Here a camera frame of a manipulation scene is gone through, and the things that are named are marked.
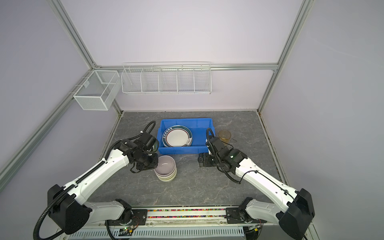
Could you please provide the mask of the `purple top bowl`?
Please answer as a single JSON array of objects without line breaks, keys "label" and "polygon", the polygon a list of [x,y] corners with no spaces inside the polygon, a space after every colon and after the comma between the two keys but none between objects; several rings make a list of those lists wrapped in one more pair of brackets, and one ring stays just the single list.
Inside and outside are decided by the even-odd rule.
[{"label": "purple top bowl", "polygon": [[158,166],[155,168],[155,173],[160,176],[169,176],[176,169],[174,158],[171,156],[160,156],[158,158]]}]

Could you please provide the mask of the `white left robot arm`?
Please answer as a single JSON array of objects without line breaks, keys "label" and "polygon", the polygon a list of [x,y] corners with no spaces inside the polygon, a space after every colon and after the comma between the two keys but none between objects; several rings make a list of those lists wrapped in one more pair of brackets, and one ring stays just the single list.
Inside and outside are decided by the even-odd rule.
[{"label": "white left robot arm", "polygon": [[135,140],[115,142],[105,157],[86,173],[68,182],[64,186],[54,185],[48,190],[48,206],[39,217],[34,229],[34,239],[39,236],[40,227],[45,217],[50,217],[61,234],[71,235],[87,224],[115,222],[118,225],[131,225],[135,219],[130,204],[122,199],[111,202],[91,203],[89,197],[120,169],[131,165],[133,173],[152,170],[158,165],[157,150],[159,142],[148,143]]}]

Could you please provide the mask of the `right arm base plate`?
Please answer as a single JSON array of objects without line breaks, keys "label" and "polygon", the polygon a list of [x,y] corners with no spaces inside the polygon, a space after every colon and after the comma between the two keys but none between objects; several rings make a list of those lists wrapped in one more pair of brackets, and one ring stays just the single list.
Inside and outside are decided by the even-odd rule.
[{"label": "right arm base plate", "polygon": [[267,221],[261,219],[253,219],[251,216],[244,210],[239,207],[236,208],[226,208],[226,216],[228,224],[264,224]]}]

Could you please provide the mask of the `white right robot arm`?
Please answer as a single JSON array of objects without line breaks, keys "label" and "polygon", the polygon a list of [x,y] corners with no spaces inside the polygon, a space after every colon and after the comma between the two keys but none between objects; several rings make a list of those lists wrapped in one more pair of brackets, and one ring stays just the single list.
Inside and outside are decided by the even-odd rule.
[{"label": "white right robot arm", "polygon": [[198,162],[200,167],[216,167],[226,175],[240,177],[240,182],[250,183],[271,200],[269,204],[247,197],[238,207],[226,210],[228,223],[270,222],[279,225],[292,239],[306,238],[315,216],[312,196],[307,190],[298,191],[280,182],[238,149],[201,153]]}]

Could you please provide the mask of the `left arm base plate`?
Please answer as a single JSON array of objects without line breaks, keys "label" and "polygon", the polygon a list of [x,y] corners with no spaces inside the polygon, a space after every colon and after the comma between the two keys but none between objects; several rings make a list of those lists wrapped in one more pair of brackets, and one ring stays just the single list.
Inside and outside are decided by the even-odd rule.
[{"label": "left arm base plate", "polygon": [[107,220],[109,226],[142,226],[146,224],[147,209],[125,210],[117,220]]}]

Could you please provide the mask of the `green rimmed white plate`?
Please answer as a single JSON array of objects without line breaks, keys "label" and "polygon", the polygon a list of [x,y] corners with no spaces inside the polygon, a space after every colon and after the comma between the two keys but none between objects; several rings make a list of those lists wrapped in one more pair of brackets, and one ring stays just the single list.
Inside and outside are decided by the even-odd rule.
[{"label": "green rimmed white plate", "polygon": [[162,134],[162,142],[168,148],[189,147],[193,142],[193,134],[185,126],[171,126]]}]

